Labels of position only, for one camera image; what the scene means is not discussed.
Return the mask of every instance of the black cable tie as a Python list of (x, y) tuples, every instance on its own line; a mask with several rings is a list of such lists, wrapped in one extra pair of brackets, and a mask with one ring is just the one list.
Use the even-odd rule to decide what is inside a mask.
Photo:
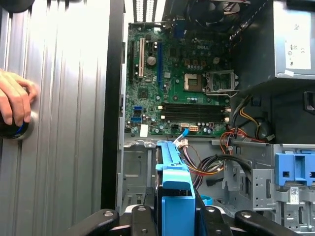
[(237, 138), (237, 133), (238, 133), (238, 126), (235, 127), (235, 129), (234, 129), (234, 134), (233, 134), (233, 136), (234, 136), (235, 139)]

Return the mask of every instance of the blue latch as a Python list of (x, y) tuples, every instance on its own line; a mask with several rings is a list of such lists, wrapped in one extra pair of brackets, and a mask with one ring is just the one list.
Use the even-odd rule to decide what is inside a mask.
[[(159, 141), (163, 164), (156, 165), (163, 172), (162, 188), (174, 189), (178, 195), (165, 194), (162, 196), (162, 236), (192, 236), (195, 224), (195, 193), (189, 169), (180, 159), (180, 153), (173, 142)], [(187, 195), (179, 194), (187, 190)]]
[(166, 189), (190, 190), (191, 176), (189, 169), (182, 162), (177, 147), (173, 142), (159, 141), (162, 149), (163, 164), (156, 165), (157, 171), (163, 171), (162, 186)]
[(275, 184), (284, 186), (287, 181), (298, 181), (311, 186), (315, 181), (315, 154), (301, 152), (275, 155)]

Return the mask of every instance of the blue clip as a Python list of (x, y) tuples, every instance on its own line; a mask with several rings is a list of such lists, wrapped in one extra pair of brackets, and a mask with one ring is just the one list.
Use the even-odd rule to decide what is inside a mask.
[(162, 149), (163, 164), (156, 165), (157, 171), (163, 171), (162, 186), (166, 189), (190, 190), (191, 176), (189, 169), (182, 162), (173, 142), (159, 141)]
[(162, 236), (192, 236), (195, 224), (195, 193), (189, 169), (179, 157), (179, 151), (173, 142), (159, 141), (163, 164), (157, 164), (156, 170), (162, 171), (164, 189), (188, 190), (187, 196), (162, 196)]

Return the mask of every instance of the hand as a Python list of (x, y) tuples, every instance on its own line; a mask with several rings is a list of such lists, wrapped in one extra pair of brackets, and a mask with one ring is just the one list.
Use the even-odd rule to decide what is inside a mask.
[(0, 70), (0, 112), (6, 124), (17, 126), (31, 120), (31, 103), (37, 96), (35, 84), (21, 76)]

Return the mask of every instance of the side panel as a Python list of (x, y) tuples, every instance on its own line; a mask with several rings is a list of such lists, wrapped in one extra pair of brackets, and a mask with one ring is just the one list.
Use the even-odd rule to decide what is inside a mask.
[(34, 130), (3, 141), (2, 236), (54, 236), (100, 209), (110, 1), (2, 11), (0, 68), (37, 84)]

